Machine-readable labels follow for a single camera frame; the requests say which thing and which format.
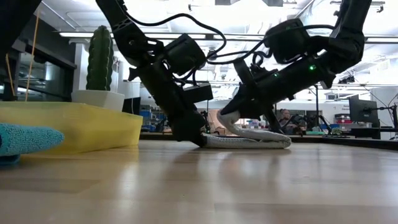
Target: cactus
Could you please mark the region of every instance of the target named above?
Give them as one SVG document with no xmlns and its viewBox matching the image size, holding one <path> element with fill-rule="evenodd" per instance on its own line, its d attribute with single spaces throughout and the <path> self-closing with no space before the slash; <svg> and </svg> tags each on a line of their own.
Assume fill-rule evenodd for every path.
<svg viewBox="0 0 398 224">
<path fill-rule="evenodd" d="M 86 90 L 111 90 L 113 41 L 106 26 L 94 31 L 88 49 L 87 85 Z"/>
</svg>

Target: white pot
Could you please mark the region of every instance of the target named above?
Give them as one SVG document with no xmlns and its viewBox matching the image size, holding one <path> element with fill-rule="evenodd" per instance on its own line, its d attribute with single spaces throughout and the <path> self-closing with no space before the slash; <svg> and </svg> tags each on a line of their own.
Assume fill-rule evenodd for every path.
<svg viewBox="0 0 398 224">
<path fill-rule="evenodd" d="M 76 90 L 72 93 L 72 102 L 122 111 L 124 95 L 101 90 Z"/>
</svg>

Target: yellow plastic bin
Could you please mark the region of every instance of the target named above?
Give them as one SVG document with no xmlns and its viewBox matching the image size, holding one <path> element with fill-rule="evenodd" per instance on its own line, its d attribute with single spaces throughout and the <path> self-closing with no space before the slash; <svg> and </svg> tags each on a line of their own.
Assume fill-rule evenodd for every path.
<svg viewBox="0 0 398 224">
<path fill-rule="evenodd" d="M 0 123 L 59 130 L 64 142 L 45 153 L 74 154 L 137 145 L 142 116 L 80 103 L 0 102 Z"/>
</svg>

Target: person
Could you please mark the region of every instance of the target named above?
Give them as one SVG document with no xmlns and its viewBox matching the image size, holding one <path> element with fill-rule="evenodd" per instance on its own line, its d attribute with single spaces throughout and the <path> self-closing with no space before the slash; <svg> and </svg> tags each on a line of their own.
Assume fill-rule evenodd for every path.
<svg viewBox="0 0 398 224">
<path fill-rule="evenodd" d="M 281 109 L 280 113 L 282 113 L 282 118 L 279 120 L 280 126 L 283 127 L 290 119 L 290 112 L 287 109 Z M 297 128 L 295 124 L 288 124 L 285 128 L 282 128 L 282 131 L 286 135 L 295 134 L 294 129 Z"/>
</svg>

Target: blue microfiber towel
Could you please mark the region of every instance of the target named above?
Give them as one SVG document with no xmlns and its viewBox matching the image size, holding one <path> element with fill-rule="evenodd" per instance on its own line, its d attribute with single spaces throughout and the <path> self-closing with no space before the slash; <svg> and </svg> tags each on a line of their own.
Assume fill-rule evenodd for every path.
<svg viewBox="0 0 398 224">
<path fill-rule="evenodd" d="M 0 124 L 0 165 L 15 164 L 21 154 L 51 149 L 63 139 L 63 134 L 52 128 Z"/>
</svg>

